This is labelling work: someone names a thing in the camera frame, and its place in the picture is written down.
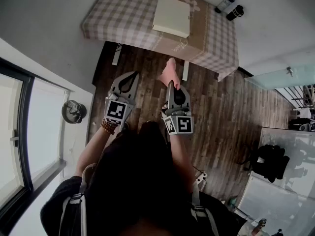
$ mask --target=backpack strap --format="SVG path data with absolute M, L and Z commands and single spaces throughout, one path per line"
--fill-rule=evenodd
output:
M 86 212 L 86 202 L 85 202 L 85 196 L 84 191 L 87 189 L 88 183 L 90 182 L 90 179 L 88 179 L 87 171 L 93 171 L 95 170 L 96 163 L 92 163 L 89 166 L 85 168 L 85 170 L 82 173 L 82 182 L 80 185 L 79 193 L 73 195 L 72 197 L 67 197 L 63 202 L 63 213 L 61 215 L 60 219 L 60 225 L 59 225 L 59 236 L 61 235 L 61 227 L 63 223 L 63 218 L 65 214 L 65 210 L 69 205 L 76 205 L 80 206 L 81 209 L 81 236 L 87 236 L 87 212 Z
M 219 236 L 217 225 L 213 218 L 213 215 L 207 208 L 204 208 L 200 205 L 199 187 L 198 187 L 197 181 L 195 181 L 195 183 L 193 184 L 192 206 L 191 206 L 190 211 L 191 211 L 191 215 L 195 218 L 197 222 L 202 221 L 202 219 L 198 219 L 198 218 L 207 217 L 209 219 L 214 236 Z

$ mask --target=window frame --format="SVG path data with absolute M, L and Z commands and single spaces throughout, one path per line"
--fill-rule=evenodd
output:
M 15 146 L 18 148 L 19 167 L 21 169 L 24 187 L 20 186 L 0 209 L 0 234 L 9 235 L 31 203 L 63 170 L 66 162 L 63 159 L 57 159 L 38 179 L 32 181 L 28 159 L 27 127 L 32 87 L 34 79 L 37 76 L 1 58 L 0 74 L 23 82 L 19 99 L 16 130 L 16 136 L 19 139 L 14 142 Z

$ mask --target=railing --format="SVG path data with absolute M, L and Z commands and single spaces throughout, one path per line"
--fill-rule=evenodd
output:
M 299 108 L 315 109 L 314 85 L 284 88 L 298 104 Z

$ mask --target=wall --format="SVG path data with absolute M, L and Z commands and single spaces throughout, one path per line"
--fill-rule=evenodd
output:
M 0 0 L 0 38 L 76 86 L 91 84 L 104 42 L 80 24 L 96 0 Z
M 315 0 L 236 0 L 227 12 L 237 4 L 244 6 L 235 20 L 242 68 L 258 75 L 314 61 Z

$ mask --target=bottle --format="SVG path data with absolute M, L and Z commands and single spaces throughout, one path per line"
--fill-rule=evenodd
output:
M 244 10 L 241 5 L 236 6 L 230 13 L 227 14 L 226 18 L 232 21 L 234 18 L 241 17 L 244 15 Z
M 228 8 L 235 0 L 222 0 L 217 7 L 215 7 L 215 11 L 217 13 L 221 13 L 226 8 Z

